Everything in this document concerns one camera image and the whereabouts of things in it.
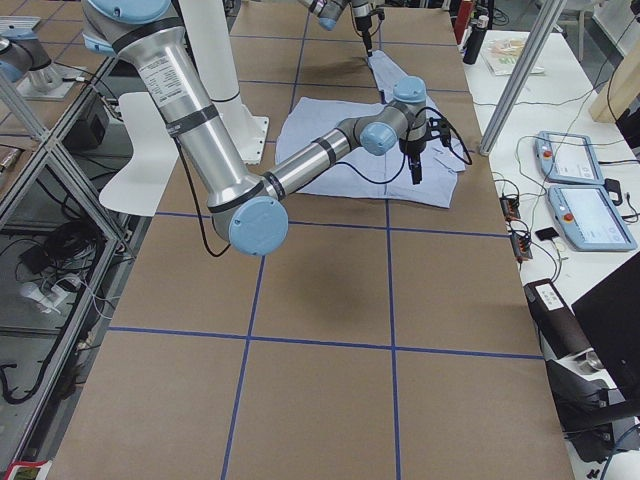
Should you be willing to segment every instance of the white post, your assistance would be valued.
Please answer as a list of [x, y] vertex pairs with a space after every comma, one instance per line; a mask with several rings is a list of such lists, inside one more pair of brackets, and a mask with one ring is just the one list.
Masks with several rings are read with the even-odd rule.
[[222, 0], [179, 0], [198, 73], [245, 163], [260, 163], [269, 119], [242, 103]]

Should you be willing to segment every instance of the brown cardboard surface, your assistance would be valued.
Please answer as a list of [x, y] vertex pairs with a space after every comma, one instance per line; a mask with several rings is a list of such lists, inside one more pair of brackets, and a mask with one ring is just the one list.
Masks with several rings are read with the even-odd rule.
[[59, 8], [64, 5], [64, 2], [49, 2], [46, 0], [27, 0], [18, 10], [11, 13], [11, 15], [24, 15], [40, 17], [43, 21], [51, 17]]
[[395, 478], [389, 352], [253, 342], [227, 478]]
[[269, 117], [267, 141], [275, 141], [289, 115], [293, 85], [241, 82], [240, 93], [252, 115]]
[[458, 184], [450, 208], [412, 202], [390, 202], [391, 225], [400, 228], [506, 234], [504, 217], [491, 180], [489, 161], [474, 154], [472, 158], [473, 165], [458, 174]]
[[386, 233], [291, 225], [265, 261], [254, 333], [388, 345]]
[[375, 87], [364, 47], [357, 42], [307, 40], [298, 83]]
[[[421, 77], [427, 84], [427, 91], [469, 91], [462, 61], [458, 60], [458, 47], [455, 45], [385, 44], [384, 52], [408, 75]], [[450, 61], [443, 61], [444, 58], [449, 58]]]
[[573, 480], [544, 362], [398, 353], [402, 478]]
[[449, 12], [433, 9], [428, 16], [411, 8], [385, 7], [382, 41], [455, 45]]
[[2, 0], [2, 3], [0, 3], [0, 15], [13, 15], [13, 12], [23, 3], [24, 0]]
[[73, 67], [83, 67], [85, 70], [93, 73], [100, 65], [102, 65], [104, 59], [104, 56], [96, 55], [95, 53], [87, 50], [84, 45], [74, 44], [67, 47], [67, 49], [56, 58], [56, 61], [60, 61]]
[[[362, 55], [366, 55], [364, 43], [362, 43], [362, 39], [358, 36], [355, 29], [353, 28], [350, 10], [350, 6], [347, 6], [347, 8], [345, 8], [344, 12], [338, 19], [338, 23], [336, 24], [335, 28], [331, 31], [322, 28], [318, 23], [318, 18], [315, 15], [310, 15], [309, 23], [307, 25], [306, 38], [311, 40], [342, 40], [347, 42], [354, 42], [359, 45]], [[378, 19], [373, 18], [372, 22], [373, 28], [369, 31], [370, 34], [373, 34], [375, 32], [378, 25]], [[374, 46], [378, 44], [379, 40], [380, 36], [378, 35], [378, 33], [376, 33], [375, 35], [371, 35], [371, 42]]]
[[[224, 243], [205, 220], [214, 251]], [[260, 259], [204, 251], [192, 217], [156, 217], [145, 237], [113, 325], [244, 334]]]
[[52, 20], [36, 28], [41, 42], [71, 43], [82, 31], [82, 22]]
[[242, 14], [233, 23], [232, 36], [302, 38], [306, 9], [295, 4], [280, 3], [274, 15], [272, 6], [243, 0]]
[[219, 475], [243, 346], [109, 333], [47, 478]]
[[540, 355], [508, 239], [392, 232], [391, 249], [398, 345]]
[[294, 106], [302, 97], [318, 100], [342, 100], [345, 102], [380, 103], [380, 93], [375, 86], [326, 87], [320, 85], [298, 85]]
[[293, 83], [302, 40], [232, 37], [238, 80]]
[[82, 14], [82, 4], [80, 2], [64, 2], [64, 6], [51, 18], [54, 20], [80, 21], [84, 18]]

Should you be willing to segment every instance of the power adapter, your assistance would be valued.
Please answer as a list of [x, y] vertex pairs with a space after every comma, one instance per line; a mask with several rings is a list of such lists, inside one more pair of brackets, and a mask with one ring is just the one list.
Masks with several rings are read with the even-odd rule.
[[45, 252], [44, 248], [40, 245], [34, 245], [29, 250], [22, 252], [19, 257], [20, 261], [34, 275], [37, 275], [51, 265], [51, 260], [47, 252]]

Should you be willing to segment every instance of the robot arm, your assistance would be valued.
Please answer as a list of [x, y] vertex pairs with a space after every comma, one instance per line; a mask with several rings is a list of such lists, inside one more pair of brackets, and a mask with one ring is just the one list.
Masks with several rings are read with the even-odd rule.
[[136, 67], [167, 131], [187, 151], [209, 192], [216, 232], [239, 251], [275, 250], [288, 228], [279, 200], [355, 148], [381, 155], [400, 139], [401, 149], [419, 161], [419, 146], [409, 147], [425, 138], [426, 91], [422, 80], [407, 77], [396, 87], [396, 100], [378, 115], [344, 120], [264, 176], [250, 173], [184, 50], [185, 29], [170, 0], [118, 1], [112, 8], [114, 3], [83, 0], [87, 45], [97, 51], [111, 45], [118, 58]]
[[10, 29], [0, 35], [0, 70], [11, 82], [29, 74], [34, 89], [48, 92], [62, 84], [51, 58], [29, 29]]
[[351, 12], [356, 24], [356, 30], [360, 32], [362, 41], [367, 50], [367, 56], [371, 56], [373, 45], [369, 30], [373, 26], [371, 18], [378, 16], [384, 20], [384, 10], [374, 7], [369, 0], [298, 0], [302, 5], [318, 17], [320, 26], [325, 30], [333, 30], [347, 5], [351, 5]]

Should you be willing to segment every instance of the table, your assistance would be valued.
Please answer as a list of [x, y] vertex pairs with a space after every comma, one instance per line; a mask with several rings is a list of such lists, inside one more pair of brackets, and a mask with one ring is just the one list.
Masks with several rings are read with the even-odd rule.
[[[498, 39], [522, 36], [526, 36], [526, 33], [490, 31], [487, 32], [485, 45]], [[591, 141], [598, 144], [594, 149], [600, 161], [634, 159], [633, 152], [624, 142], [617, 127], [612, 124], [596, 123], [591, 119], [589, 106], [597, 94], [560, 34], [554, 33], [549, 37], [540, 54], [539, 62], [545, 68], [544, 75], [530, 76], [518, 99], [518, 102], [537, 104], [521, 103], [514, 107], [490, 154], [491, 168], [495, 172], [495, 178], [501, 178], [502, 175], [515, 182], [521, 193], [541, 193], [538, 185], [519, 173], [516, 161], [516, 146], [520, 142], [518, 152], [522, 172], [537, 182], [543, 180], [544, 177], [534, 160], [533, 139], [523, 138], [535, 136], [541, 130], [570, 131], [590, 136]], [[494, 76], [481, 57], [475, 65], [465, 66], [465, 74], [475, 102], [480, 128], [484, 130], [494, 110], [491, 104], [497, 103], [508, 77]], [[620, 180], [622, 192], [631, 194], [632, 204], [640, 198], [640, 170], [637, 164], [602, 166], [602, 173], [605, 177]], [[503, 187], [502, 182], [497, 182], [496, 187], [500, 193]], [[507, 185], [505, 192], [513, 193], [514, 190]], [[623, 215], [632, 213], [626, 203], [619, 210]], [[523, 197], [520, 212], [531, 231], [554, 225], [552, 211], [544, 197], [539, 201], [535, 197]], [[630, 225], [629, 229], [636, 239], [640, 238], [640, 226]], [[637, 250], [624, 253], [576, 252], [563, 240], [556, 240], [556, 242], [562, 249], [561, 255], [564, 260], [560, 276], [554, 283], [569, 305], [637, 253]], [[539, 245], [547, 249], [551, 255], [556, 255], [548, 243], [539, 243]], [[520, 276], [523, 284], [552, 276], [552, 261], [540, 251], [540, 247], [533, 248], [533, 260], [526, 261], [522, 265]], [[594, 375], [589, 379], [598, 377], [602, 375]], [[570, 451], [576, 478], [581, 478], [592, 468], [601, 467], [595, 463], [588, 465], [582, 463], [572, 448]], [[607, 474], [607, 480], [630, 480], [637, 478], [639, 473], [640, 452], [629, 452], [616, 456]]]
[[[479, 139], [448, 13], [388, 9], [375, 44]], [[244, 3], [232, 47], [271, 121], [256, 172], [301, 96], [379, 99], [348, 18], [327, 33], [298, 5]], [[293, 195], [283, 247], [215, 261], [176, 169], [50, 478], [571, 478], [475, 163], [449, 210]]]

